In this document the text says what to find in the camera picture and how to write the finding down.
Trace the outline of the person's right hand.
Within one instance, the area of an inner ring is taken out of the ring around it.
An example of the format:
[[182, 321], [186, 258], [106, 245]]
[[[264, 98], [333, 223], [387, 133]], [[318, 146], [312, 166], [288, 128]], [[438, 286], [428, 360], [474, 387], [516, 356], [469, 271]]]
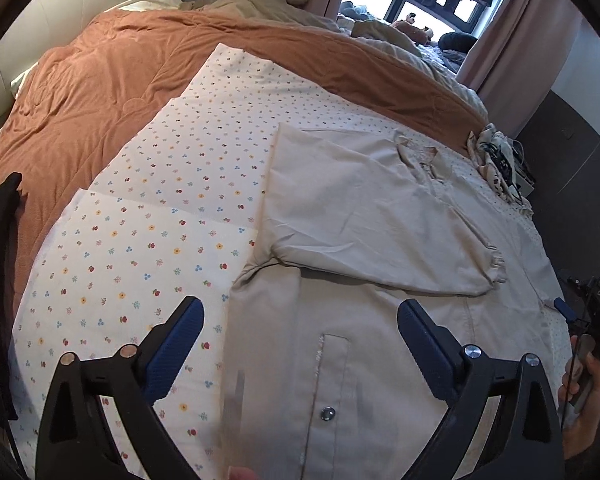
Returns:
[[600, 360], [589, 353], [584, 362], [586, 370], [591, 374], [592, 389], [576, 421], [562, 432], [562, 447], [566, 460], [592, 446], [600, 424]]

